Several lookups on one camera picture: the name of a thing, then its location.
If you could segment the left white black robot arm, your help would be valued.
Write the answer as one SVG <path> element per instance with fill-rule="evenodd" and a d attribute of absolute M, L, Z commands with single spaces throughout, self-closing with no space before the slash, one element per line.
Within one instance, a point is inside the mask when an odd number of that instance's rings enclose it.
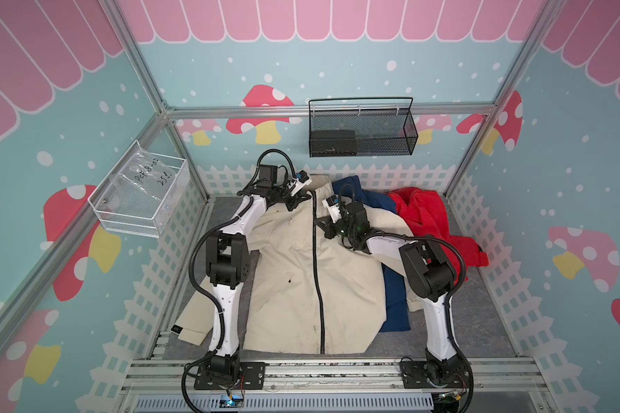
<path fill-rule="evenodd" d="M 206 356 L 192 365 L 196 384 L 226 389 L 243 380 L 239 362 L 239 301 L 250 273 L 247 237 L 258 220 L 273 206 L 295 210 L 310 199 L 307 172 L 296 170 L 291 158 L 279 149 L 264 151 L 251 180 L 239 191 L 239 210 L 225 223 L 207 230 L 194 247 L 188 277 L 196 292 L 215 308 L 211 344 Z"/>

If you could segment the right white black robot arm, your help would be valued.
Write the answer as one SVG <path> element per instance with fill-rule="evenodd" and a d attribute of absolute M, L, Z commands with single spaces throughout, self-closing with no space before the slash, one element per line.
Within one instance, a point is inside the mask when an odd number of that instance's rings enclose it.
<path fill-rule="evenodd" d="M 340 196 L 331 195 L 322 205 L 328 216 L 313 221 L 327 239 L 341 237 L 348 249 L 373 256 L 403 275 L 421 299 L 427 328 L 425 360 L 402 358 L 404 386 L 445 388 L 457 383 L 467 389 L 470 364 L 456 342 L 451 306 L 466 273 L 459 251 L 436 237 L 373 228 L 361 202 L 346 204 Z"/>

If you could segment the cream beige jacket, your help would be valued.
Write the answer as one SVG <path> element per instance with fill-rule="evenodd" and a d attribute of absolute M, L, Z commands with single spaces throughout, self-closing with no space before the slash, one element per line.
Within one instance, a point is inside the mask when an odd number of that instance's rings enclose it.
<path fill-rule="evenodd" d="M 403 275 L 394 274 L 401 297 L 386 304 L 382 264 L 373 256 L 326 239 L 313 218 L 328 215 L 322 202 L 333 195 L 329 177 L 315 175 L 317 199 L 290 212 L 269 208 L 247 238 L 259 258 L 243 350 L 282 354 L 362 354 L 385 324 L 406 324 L 423 304 Z"/>

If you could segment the red jacket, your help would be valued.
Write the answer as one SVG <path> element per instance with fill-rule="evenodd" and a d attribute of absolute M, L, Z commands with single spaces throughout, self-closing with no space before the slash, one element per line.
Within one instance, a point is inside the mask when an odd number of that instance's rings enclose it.
<path fill-rule="evenodd" d="M 439 193 L 408 187 L 387 194 L 415 236 L 429 235 L 448 242 L 461 254 L 467 268 L 489 265 L 488 255 L 475 240 L 451 234 L 447 209 Z"/>

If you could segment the navy blue jacket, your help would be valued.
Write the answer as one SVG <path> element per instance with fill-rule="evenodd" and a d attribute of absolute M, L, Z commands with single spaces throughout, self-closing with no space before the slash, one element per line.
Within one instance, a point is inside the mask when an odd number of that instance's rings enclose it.
<path fill-rule="evenodd" d="M 355 196 L 365 206 L 380 208 L 397 214 L 395 202 L 386 194 L 363 190 L 358 177 L 345 177 L 332 183 L 335 194 Z M 382 265 L 382 274 L 386 293 L 387 319 L 380 332 L 403 332 L 411 330 L 406 303 L 406 287 L 403 276 L 392 268 Z"/>

